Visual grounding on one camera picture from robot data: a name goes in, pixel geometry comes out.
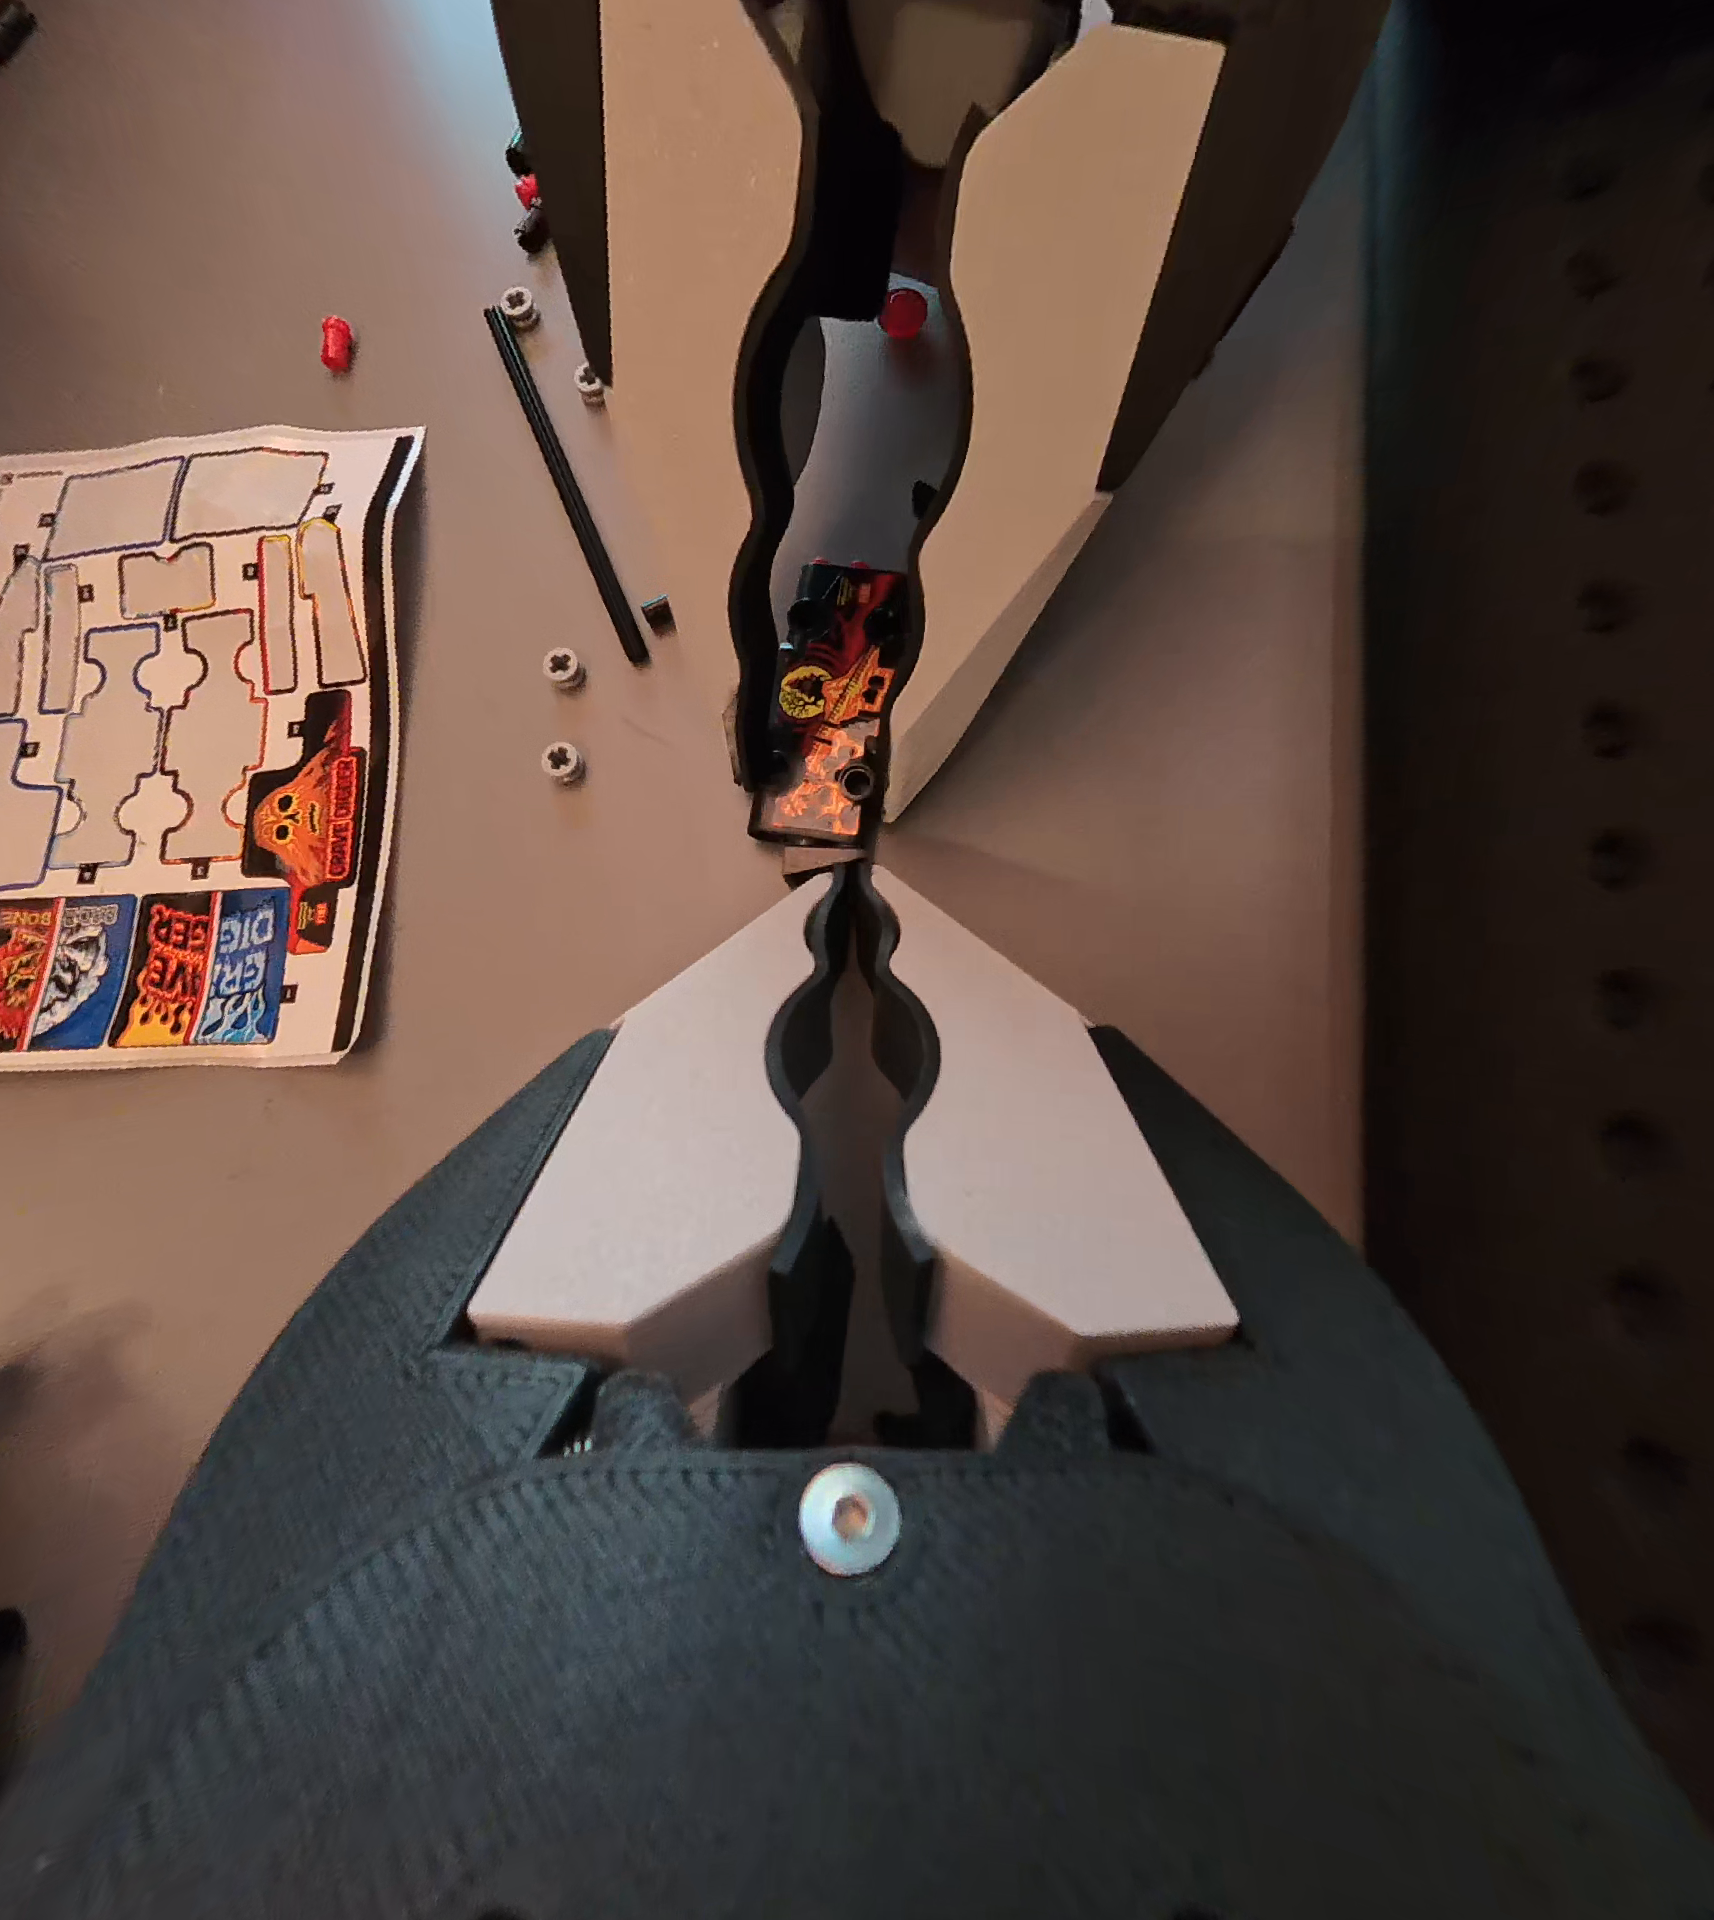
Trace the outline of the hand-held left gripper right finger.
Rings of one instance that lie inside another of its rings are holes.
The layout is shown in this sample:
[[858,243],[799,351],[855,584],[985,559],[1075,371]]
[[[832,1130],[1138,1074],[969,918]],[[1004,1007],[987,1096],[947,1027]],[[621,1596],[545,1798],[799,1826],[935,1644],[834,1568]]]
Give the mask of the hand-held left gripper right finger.
[[858,868],[852,942],[900,1096],[879,1262],[916,1446],[990,1447],[1042,1373],[1230,1342],[1239,1309],[1095,1027],[882,868]]

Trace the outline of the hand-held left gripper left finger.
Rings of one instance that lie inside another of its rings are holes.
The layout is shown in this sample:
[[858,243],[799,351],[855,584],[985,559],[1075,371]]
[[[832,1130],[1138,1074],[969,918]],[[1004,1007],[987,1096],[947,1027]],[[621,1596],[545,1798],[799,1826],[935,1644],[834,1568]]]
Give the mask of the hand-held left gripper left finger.
[[805,1096],[849,921],[825,872],[610,1027],[473,1294],[483,1337],[720,1391],[752,1446],[829,1440],[852,1256]]

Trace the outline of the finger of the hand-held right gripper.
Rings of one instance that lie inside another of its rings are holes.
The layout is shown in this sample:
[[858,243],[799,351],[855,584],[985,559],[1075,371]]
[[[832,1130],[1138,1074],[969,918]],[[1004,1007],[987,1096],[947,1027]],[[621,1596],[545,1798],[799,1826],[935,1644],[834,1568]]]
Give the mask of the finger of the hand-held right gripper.
[[680,648],[744,790],[771,774],[771,568],[798,470],[791,358],[882,177],[847,3],[600,3],[607,398]]
[[967,734],[1109,509],[1104,463],[1226,47],[1095,26],[973,136],[945,305],[967,433],[916,538],[923,631],[889,712],[887,822]]

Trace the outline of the flame printed black toy panel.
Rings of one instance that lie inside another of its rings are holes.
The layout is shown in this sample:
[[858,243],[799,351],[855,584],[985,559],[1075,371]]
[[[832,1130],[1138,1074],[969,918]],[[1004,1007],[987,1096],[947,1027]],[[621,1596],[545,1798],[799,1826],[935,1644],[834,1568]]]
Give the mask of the flame printed black toy panel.
[[909,576],[808,562],[776,648],[766,774],[746,835],[766,846],[866,848],[882,807],[887,721],[909,648]]

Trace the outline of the long black toy axle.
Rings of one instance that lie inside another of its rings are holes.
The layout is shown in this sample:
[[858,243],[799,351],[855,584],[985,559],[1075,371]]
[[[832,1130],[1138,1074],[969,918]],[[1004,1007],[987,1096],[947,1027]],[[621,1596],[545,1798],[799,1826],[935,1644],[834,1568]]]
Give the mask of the long black toy axle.
[[578,539],[578,552],[586,566],[586,573],[593,576],[593,588],[600,594],[600,601],[607,615],[610,632],[617,637],[617,645],[623,652],[623,657],[632,666],[648,666],[652,664],[652,652],[647,642],[647,632],[638,626],[638,611],[631,605],[627,589],[617,576],[617,568],[607,557],[604,538],[593,520],[593,509],[580,490],[580,481],[572,470],[572,460],[562,447],[562,437],[556,433],[556,419],[547,410],[547,402],[536,389],[536,381],[530,374],[527,356],[520,345],[520,328],[514,325],[514,318],[508,314],[504,302],[491,302],[483,308],[484,314],[484,328],[491,335],[491,343],[497,349],[497,358],[508,371],[510,381],[510,392],[517,394],[517,407],[534,437],[534,447],[545,460],[545,470],[554,481],[554,490],[558,498],[558,505],[564,512],[564,523]]

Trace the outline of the toy sticker sheet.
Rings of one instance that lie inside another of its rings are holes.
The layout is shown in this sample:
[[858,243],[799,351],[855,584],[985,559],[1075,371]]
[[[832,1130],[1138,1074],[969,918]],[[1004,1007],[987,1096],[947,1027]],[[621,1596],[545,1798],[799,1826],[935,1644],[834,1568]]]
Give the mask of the toy sticker sheet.
[[0,456],[0,1074],[362,1040],[423,425]]

